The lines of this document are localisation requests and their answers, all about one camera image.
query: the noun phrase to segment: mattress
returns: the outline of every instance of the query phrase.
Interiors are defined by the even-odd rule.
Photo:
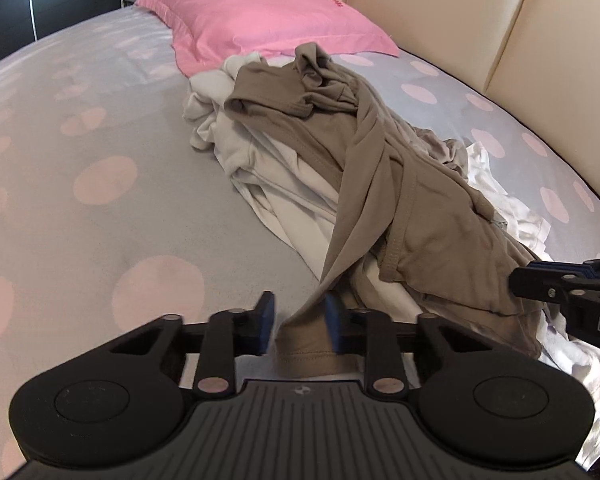
[[[22,462],[7,410],[29,378],[167,312],[201,322],[263,290],[290,312],[317,285],[191,149],[170,43],[131,7],[0,62],[0,478]],[[553,259],[600,256],[600,201],[506,111],[407,53],[336,60],[410,123],[482,142],[496,179],[551,224]],[[267,357],[237,373],[275,377]]]

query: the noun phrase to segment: white cloth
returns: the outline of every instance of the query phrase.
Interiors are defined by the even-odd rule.
[[[231,56],[219,69],[189,79],[184,117],[193,126],[190,143],[199,150],[214,145],[225,173],[260,221],[294,248],[320,279],[333,233],[338,193],[294,150],[261,132],[247,129],[224,113],[223,104],[234,89],[238,70],[259,60],[262,59],[258,54]],[[508,195],[494,179],[481,143],[469,146],[468,155],[469,184],[490,200],[507,221],[507,231],[515,239],[539,258],[551,260],[544,250],[550,229],[548,222]],[[422,310],[405,288],[400,283],[380,281],[378,261],[373,255],[368,254],[360,265],[392,319],[415,322]],[[292,312],[280,314],[284,318]],[[577,378],[596,404],[594,425],[577,460],[589,468],[600,456],[600,350],[581,341],[569,341],[564,327],[549,326],[544,318],[537,337],[543,348],[540,360]],[[405,355],[403,361],[408,380],[412,386],[419,386],[412,356]]]

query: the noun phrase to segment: gray bed sheet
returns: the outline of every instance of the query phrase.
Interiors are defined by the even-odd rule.
[[[263,290],[288,312],[316,285],[212,153],[190,148],[170,43],[127,8],[0,62],[0,478],[22,462],[10,399],[37,373],[167,312],[199,322]],[[340,61],[409,122],[482,140],[494,176],[551,223],[554,259],[600,254],[600,202],[506,112],[408,54]],[[274,377],[270,359],[241,358],[245,376]]]

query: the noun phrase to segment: beige headboard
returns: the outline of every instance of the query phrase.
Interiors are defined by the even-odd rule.
[[[344,0],[507,109],[600,195],[600,0]]]

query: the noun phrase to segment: pink pillow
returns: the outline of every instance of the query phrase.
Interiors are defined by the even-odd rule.
[[[315,41],[329,54],[398,55],[380,27],[339,0],[138,0],[173,30],[186,76],[217,68],[231,54],[292,56]]]

